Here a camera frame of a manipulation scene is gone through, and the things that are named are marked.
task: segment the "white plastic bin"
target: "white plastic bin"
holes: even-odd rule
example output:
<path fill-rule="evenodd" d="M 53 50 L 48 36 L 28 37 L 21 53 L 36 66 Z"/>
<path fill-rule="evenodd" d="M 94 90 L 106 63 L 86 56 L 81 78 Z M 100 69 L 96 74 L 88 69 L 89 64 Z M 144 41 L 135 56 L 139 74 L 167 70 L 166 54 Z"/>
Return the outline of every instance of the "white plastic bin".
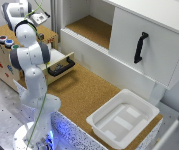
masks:
<path fill-rule="evenodd" d="M 115 149 L 125 149 L 158 115 L 159 109 L 122 90 L 87 118 L 94 133 Z"/>

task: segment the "cabinet door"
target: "cabinet door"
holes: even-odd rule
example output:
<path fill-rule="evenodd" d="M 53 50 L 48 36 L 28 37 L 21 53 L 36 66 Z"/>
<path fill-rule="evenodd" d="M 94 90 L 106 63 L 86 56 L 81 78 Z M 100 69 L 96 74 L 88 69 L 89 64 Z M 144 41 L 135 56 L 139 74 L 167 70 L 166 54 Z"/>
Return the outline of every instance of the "cabinet door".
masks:
<path fill-rule="evenodd" d="M 139 38 L 145 32 L 140 56 L 134 63 Z M 109 54 L 168 86 L 179 61 L 179 34 L 116 8 Z"/>

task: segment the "cabinet handle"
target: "cabinet handle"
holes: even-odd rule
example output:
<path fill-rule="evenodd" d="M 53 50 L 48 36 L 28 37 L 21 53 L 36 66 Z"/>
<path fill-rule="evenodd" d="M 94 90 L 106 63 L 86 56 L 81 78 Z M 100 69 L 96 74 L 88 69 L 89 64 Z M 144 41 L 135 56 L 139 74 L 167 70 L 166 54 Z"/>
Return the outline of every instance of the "cabinet handle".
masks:
<path fill-rule="evenodd" d="M 62 74 L 63 72 L 67 71 L 68 69 L 72 68 L 74 65 L 75 65 L 75 62 L 73 60 L 70 59 L 70 57 L 67 57 L 67 60 L 66 60 L 69 64 L 59 70 L 56 70 L 56 71 L 52 71 L 50 68 L 48 68 L 48 73 L 53 76 L 53 77 L 56 77 L 60 74 Z"/>
<path fill-rule="evenodd" d="M 143 46 L 143 40 L 146 39 L 149 35 L 145 32 L 142 32 L 142 36 L 140 37 L 139 41 L 138 41 L 138 45 L 137 45 L 137 49 L 136 49 L 136 54 L 134 57 L 134 63 L 137 64 L 142 60 L 142 57 L 140 56 L 141 50 L 142 50 L 142 46 Z"/>

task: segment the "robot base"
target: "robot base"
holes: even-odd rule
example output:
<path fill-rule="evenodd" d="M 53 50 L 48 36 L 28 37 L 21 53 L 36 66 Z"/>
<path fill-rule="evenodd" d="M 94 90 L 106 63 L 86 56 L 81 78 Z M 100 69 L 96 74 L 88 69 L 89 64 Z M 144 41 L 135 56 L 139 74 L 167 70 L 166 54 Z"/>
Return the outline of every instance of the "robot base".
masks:
<path fill-rule="evenodd" d="M 31 145 L 27 148 L 27 141 L 24 141 L 24 137 L 27 133 L 27 131 L 32 127 L 32 125 L 34 124 L 34 122 L 29 122 L 23 126 L 21 126 L 14 134 L 13 137 L 13 149 L 14 150 L 46 150 L 46 148 L 38 148 L 38 143 L 35 143 L 34 145 Z M 51 139 L 53 141 L 53 150 L 55 150 L 55 148 L 58 145 L 59 142 L 59 138 L 58 137 L 54 137 L 53 134 L 51 133 Z"/>

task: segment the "brown work surface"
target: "brown work surface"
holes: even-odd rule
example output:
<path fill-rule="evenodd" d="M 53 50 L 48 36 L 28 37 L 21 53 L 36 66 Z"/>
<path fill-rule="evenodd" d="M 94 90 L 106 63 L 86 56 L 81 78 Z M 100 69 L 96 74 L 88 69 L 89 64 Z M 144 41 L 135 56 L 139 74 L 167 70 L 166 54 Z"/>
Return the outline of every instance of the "brown work surface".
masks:
<path fill-rule="evenodd" d="M 24 80 L 19 81 L 19 83 L 25 86 Z M 91 126 L 86 122 L 86 118 L 118 92 L 120 92 L 120 89 L 79 64 L 76 64 L 73 71 L 48 87 L 49 94 L 56 95 L 61 99 L 59 111 L 109 150 L 112 150 L 112 148 L 93 133 Z M 162 116 L 158 115 L 126 150 L 136 149 L 161 119 Z"/>
<path fill-rule="evenodd" d="M 53 36 L 57 36 L 57 34 L 55 32 L 49 30 L 48 28 L 46 28 L 42 25 L 37 27 L 37 32 L 44 34 L 44 40 L 43 41 L 47 41 L 49 38 L 52 38 Z M 20 45 L 20 43 L 18 42 L 18 40 L 15 36 L 15 33 L 8 28 L 7 24 L 0 27 L 0 36 L 1 35 L 7 36 L 8 39 L 12 39 L 15 42 L 15 44 Z"/>
<path fill-rule="evenodd" d="M 66 26 L 70 30 L 109 49 L 112 26 L 92 16 L 87 16 Z"/>

